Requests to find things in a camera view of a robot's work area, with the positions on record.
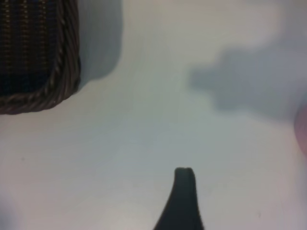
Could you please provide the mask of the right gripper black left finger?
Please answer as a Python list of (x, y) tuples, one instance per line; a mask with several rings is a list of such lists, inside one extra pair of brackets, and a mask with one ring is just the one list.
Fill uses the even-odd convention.
[(180, 179), (183, 176), (183, 167), (178, 167), (174, 172), (174, 181), (168, 200), (158, 219), (154, 230), (176, 230), (179, 227), (178, 218), (180, 216)]

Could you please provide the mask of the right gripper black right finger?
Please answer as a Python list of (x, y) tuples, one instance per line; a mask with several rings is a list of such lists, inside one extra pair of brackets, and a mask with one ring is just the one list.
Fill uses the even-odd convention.
[(201, 219), (201, 214), (198, 205), (197, 187), (195, 173), (191, 168), (187, 168), (188, 174), (188, 204), (186, 209), (189, 223), (189, 230), (204, 230), (204, 225)]

